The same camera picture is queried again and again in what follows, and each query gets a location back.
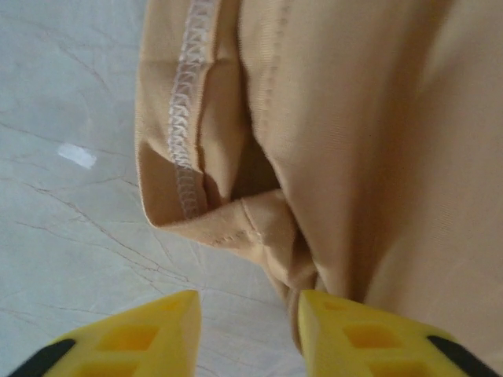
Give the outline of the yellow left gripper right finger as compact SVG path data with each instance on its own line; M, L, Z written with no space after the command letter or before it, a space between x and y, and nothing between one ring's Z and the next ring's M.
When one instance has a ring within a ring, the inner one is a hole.
M299 296L307 377L494 377L451 334L321 291Z

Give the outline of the tan t-shirt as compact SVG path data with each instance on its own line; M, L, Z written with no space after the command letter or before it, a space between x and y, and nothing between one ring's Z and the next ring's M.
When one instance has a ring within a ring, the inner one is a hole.
M503 372L503 0L149 0L156 228L456 335Z

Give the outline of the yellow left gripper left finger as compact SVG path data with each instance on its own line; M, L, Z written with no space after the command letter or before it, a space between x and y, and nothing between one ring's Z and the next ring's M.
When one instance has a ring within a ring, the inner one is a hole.
M11 377L195 377L201 322L198 292L180 291L62 335Z

